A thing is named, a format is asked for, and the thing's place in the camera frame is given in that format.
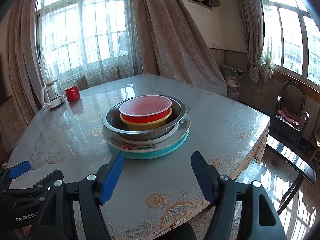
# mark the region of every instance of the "electric kettle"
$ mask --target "electric kettle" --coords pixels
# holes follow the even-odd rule
[[[43,85],[41,89],[41,104],[44,108],[55,108],[63,104],[64,100],[65,98],[57,79]]]

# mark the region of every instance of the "bowl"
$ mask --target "bowl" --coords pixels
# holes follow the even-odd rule
[[[149,116],[169,109],[171,104],[167,97],[147,95],[129,99],[120,106],[119,111],[127,116]]]
[[[174,125],[177,122],[180,122],[180,120],[183,118],[186,112],[186,108],[180,100],[173,97],[167,98],[171,99],[172,102],[172,114],[167,119],[167,124],[165,124],[164,126],[152,130],[131,131],[128,125],[121,121],[119,111],[120,106],[125,101],[128,101],[130,99],[120,102],[117,105],[110,108],[108,112],[105,113],[105,115],[103,116],[103,124],[110,131],[118,133],[122,137],[133,141],[148,141],[164,136],[173,129]]]
[[[121,116],[124,120],[128,122],[153,122],[159,119],[164,118],[167,114],[169,114],[169,109],[164,110],[159,114],[147,115],[147,116],[129,116],[121,113]]]
[[[129,126],[131,131],[144,131],[144,130],[151,130],[151,129],[158,128],[160,126],[165,125],[165,123],[167,122],[167,119],[170,117],[171,114],[172,114],[172,108],[169,108],[169,113],[165,117],[153,122],[128,122],[123,118],[122,113],[120,114],[120,119],[122,122],[126,123]]]
[[[119,135],[118,133],[115,133],[115,137],[120,140],[123,141],[125,143],[131,144],[131,145],[135,145],[135,146],[148,146],[148,145],[153,145],[153,144],[157,144],[160,142],[163,142],[164,140],[167,140],[171,135],[173,135],[175,133],[175,131],[179,128],[179,123],[177,122],[173,129],[165,134],[164,136],[161,136],[157,139],[153,139],[153,140],[148,140],[148,141],[133,141],[133,140],[129,140],[126,138],[123,138],[121,135]]]

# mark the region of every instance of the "yellow bowl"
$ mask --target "yellow bowl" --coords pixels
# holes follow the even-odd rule
[[[167,119],[170,117],[171,114],[172,114],[172,108],[170,108],[169,113],[165,117],[153,122],[140,122],[140,123],[129,122],[122,118],[122,114],[120,114],[120,119],[122,120],[122,122],[126,123],[132,131],[145,131],[145,130],[151,130],[151,129],[155,129],[165,125],[165,123],[167,122]]]

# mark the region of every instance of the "turquoise tray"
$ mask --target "turquoise tray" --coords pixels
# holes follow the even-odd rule
[[[154,151],[154,152],[150,152],[150,153],[127,153],[127,152],[124,152],[123,150],[121,150],[121,152],[123,153],[124,157],[129,158],[129,159],[148,160],[148,159],[158,158],[158,157],[167,155],[167,154],[175,151],[176,149],[178,149],[184,143],[184,141],[187,139],[188,134],[189,134],[189,130],[187,131],[185,136],[183,136],[180,139],[180,141],[172,144],[171,146],[169,146],[163,150]],[[109,145],[109,147],[115,154],[118,154],[120,152],[119,149],[116,149],[110,145]]]

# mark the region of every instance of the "white wall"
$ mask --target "white wall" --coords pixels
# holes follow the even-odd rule
[[[220,0],[220,6],[209,9],[182,0],[210,48],[246,53],[239,13],[233,0]]]
[[[1,72],[4,81],[4,87],[7,97],[12,95],[11,83],[9,81],[9,62],[8,62],[8,45],[7,45],[7,31],[8,22],[11,8],[0,22],[0,61],[1,61]]]

